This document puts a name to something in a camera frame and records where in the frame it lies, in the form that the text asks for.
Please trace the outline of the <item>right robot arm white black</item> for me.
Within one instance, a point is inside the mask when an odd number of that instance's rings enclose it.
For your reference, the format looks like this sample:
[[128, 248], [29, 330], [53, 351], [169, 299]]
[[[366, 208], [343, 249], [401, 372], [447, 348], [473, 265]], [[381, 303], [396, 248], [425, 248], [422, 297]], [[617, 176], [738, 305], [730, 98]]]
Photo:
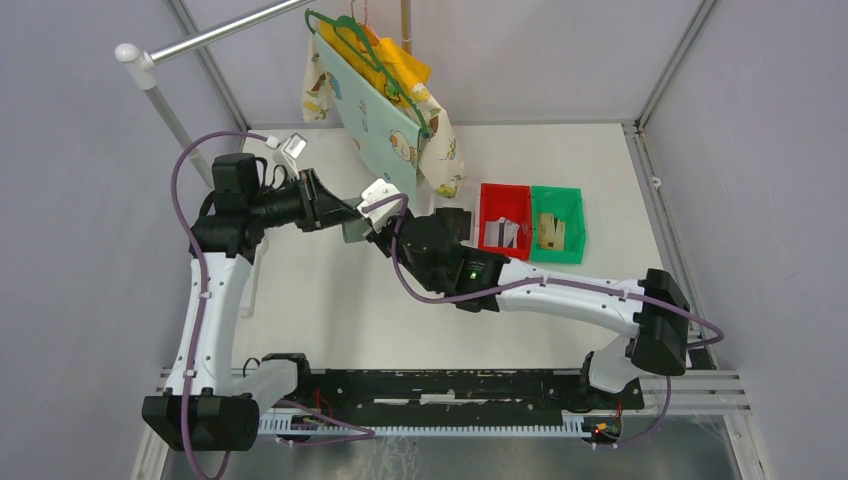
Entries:
[[596, 279], [554, 272], [460, 243], [436, 216], [416, 217], [397, 202], [364, 207], [367, 239], [391, 259], [405, 288], [422, 303], [472, 313], [530, 312], [585, 322], [615, 333], [590, 352], [577, 382], [580, 400], [602, 408], [642, 374], [681, 376], [687, 369], [690, 306], [670, 273]]

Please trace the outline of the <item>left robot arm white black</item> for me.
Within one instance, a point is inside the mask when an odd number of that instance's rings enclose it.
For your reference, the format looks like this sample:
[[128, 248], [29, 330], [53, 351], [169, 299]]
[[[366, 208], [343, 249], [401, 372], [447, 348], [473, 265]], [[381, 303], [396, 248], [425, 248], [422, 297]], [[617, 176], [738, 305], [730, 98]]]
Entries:
[[312, 169], [277, 188], [261, 185], [258, 168], [266, 163], [246, 153], [216, 158], [213, 189], [188, 230], [192, 287], [183, 335], [163, 393], [146, 397], [141, 411], [175, 451], [247, 451], [278, 401], [297, 408], [314, 394], [302, 354], [268, 354], [257, 370], [234, 376], [240, 302], [266, 230], [293, 224], [312, 232], [361, 215]]

